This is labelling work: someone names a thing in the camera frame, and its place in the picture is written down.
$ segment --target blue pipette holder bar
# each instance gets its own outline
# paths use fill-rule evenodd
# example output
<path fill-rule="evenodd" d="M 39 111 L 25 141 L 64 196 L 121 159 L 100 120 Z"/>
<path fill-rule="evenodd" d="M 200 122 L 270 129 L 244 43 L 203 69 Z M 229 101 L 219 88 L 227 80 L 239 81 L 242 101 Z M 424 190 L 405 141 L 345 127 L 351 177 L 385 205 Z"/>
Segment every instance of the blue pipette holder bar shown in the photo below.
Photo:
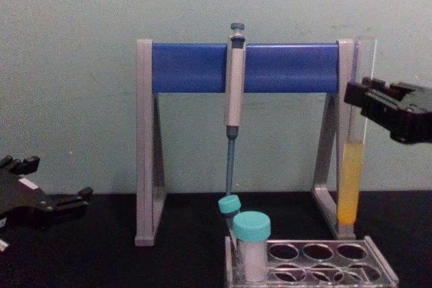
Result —
<path fill-rule="evenodd" d="M 137 246 L 154 245 L 166 196 L 157 94 L 225 92 L 226 51 L 226 44 L 137 42 Z M 347 239 L 354 237 L 353 228 L 338 224 L 327 176 L 337 134 L 339 177 L 340 143 L 348 136 L 348 106 L 343 97 L 353 60 L 353 40 L 249 44 L 244 84 L 245 92 L 327 93 L 312 193 L 333 234 Z"/>

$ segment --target small vial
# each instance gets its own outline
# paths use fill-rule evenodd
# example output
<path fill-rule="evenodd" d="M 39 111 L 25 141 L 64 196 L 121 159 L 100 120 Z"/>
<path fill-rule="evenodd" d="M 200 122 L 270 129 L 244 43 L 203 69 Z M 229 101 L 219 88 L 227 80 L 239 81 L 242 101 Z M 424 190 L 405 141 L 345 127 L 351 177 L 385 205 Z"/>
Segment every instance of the small vial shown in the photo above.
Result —
<path fill-rule="evenodd" d="M 261 212 L 241 212 L 234 217 L 234 235 L 238 239 L 239 269 L 246 282 L 267 278 L 267 239 L 270 218 Z"/>
<path fill-rule="evenodd" d="M 231 242 L 233 243 L 234 249 L 237 248 L 236 237 L 233 232 L 232 219 L 240 212 L 240 199 L 237 195 L 225 196 L 217 202 L 219 205 L 219 210 L 221 211 L 228 227 L 229 236 L 231 237 Z"/>

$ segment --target test tube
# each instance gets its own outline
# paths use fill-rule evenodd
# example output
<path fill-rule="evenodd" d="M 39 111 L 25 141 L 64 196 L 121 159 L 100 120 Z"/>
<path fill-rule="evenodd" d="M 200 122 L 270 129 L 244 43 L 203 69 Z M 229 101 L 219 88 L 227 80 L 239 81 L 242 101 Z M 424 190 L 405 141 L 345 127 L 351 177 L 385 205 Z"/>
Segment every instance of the test tube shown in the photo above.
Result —
<path fill-rule="evenodd" d="M 361 83 L 364 77 L 373 77 L 376 44 L 376 38 L 356 39 L 351 82 Z M 360 112 L 361 108 L 350 106 L 350 125 L 344 144 L 337 198 L 337 219 L 343 225 L 353 225 L 357 216 L 367 126 L 367 119 Z"/>
<path fill-rule="evenodd" d="M 242 206 L 240 199 L 238 199 L 237 195 L 228 195 L 219 199 L 217 203 L 219 205 L 219 210 L 227 223 L 231 242 L 233 243 L 234 249 L 236 249 L 237 241 L 233 232 L 233 218 L 240 212 L 240 207 Z"/>
<path fill-rule="evenodd" d="M 270 218 L 261 212 L 241 212 L 234 217 L 234 235 L 238 239 L 237 269 L 240 278 L 256 283 L 267 278 L 267 239 Z"/>

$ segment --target black table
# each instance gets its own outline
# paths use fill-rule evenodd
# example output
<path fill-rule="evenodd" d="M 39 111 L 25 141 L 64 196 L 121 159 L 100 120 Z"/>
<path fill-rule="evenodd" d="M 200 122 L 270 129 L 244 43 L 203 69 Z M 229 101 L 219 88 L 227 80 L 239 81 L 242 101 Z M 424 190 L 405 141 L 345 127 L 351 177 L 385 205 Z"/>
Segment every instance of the black table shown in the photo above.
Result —
<path fill-rule="evenodd" d="M 135 196 L 95 195 L 87 215 L 36 231 L 8 228 L 2 287 L 223 287 L 223 194 L 170 194 L 156 246 L 136 248 Z M 272 239 L 331 239 L 307 192 L 239 194 L 272 221 Z M 362 192 L 358 237 L 370 235 L 401 288 L 432 287 L 432 192 Z"/>

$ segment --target test tube rack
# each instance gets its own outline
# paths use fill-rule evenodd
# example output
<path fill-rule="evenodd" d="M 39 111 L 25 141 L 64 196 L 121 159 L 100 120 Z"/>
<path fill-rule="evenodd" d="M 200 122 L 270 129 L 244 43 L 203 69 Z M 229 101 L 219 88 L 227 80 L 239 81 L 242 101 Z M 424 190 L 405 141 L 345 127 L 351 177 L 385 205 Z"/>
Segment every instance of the test tube rack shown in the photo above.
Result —
<path fill-rule="evenodd" d="M 336 138 L 339 183 L 350 107 L 345 87 L 355 74 L 354 40 L 336 43 L 247 44 L 244 92 L 326 93 L 312 195 L 337 239 L 354 239 L 354 227 L 338 222 L 329 194 Z M 157 94 L 225 92 L 227 45 L 154 43 L 136 48 L 136 246 L 153 246 L 166 197 Z"/>
<path fill-rule="evenodd" d="M 399 279 L 372 239 L 267 241 L 267 278 L 246 283 L 225 238 L 226 288 L 397 288 Z"/>

